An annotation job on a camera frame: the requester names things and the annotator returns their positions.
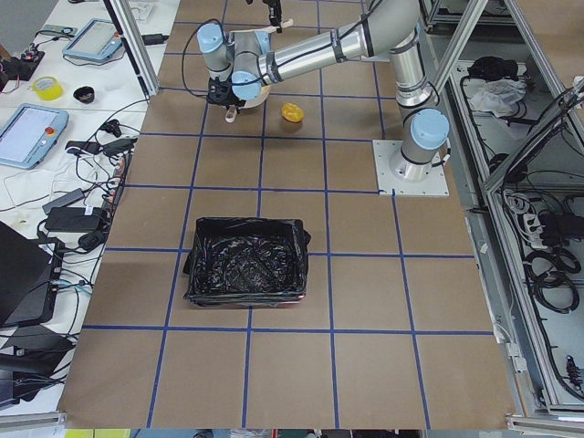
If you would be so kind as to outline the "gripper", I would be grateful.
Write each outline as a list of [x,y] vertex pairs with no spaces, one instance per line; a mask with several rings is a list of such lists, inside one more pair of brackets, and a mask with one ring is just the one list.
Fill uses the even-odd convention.
[[279,0],[263,0],[268,8],[270,25],[276,28],[282,27],[282,6]]
[[245,101],[235,95],[230,83],[228,81],[221,81],[219,78],[210,78],[208,80],[206,101],[209,104],[221,106],[226,109],[230,107],[239,109],[245,105]]

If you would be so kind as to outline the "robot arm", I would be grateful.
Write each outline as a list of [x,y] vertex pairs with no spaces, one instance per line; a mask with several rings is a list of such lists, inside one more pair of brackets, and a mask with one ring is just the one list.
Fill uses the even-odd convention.
[[439,102],[422,63],[419,19],[415,1],[374,1],[356,22],[279,49],[270,46],[272,33],[283,28],[277,17],[269,27],[231,32],[210,19],[193,33],[209,74],[205,99],[224,107],[232,122],[240,110],[263,103],[275,84],[350,59],[388,55],[402,123],[413,130],[422,112]]

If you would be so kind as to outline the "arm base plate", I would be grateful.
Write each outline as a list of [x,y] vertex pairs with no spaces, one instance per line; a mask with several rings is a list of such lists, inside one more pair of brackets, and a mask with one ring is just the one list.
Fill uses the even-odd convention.
[[413,164],[402,156],[403,141],[373,140],[373,158],[380,196],[432,197],[449,196],[449,189],[436,151],[426,164]]

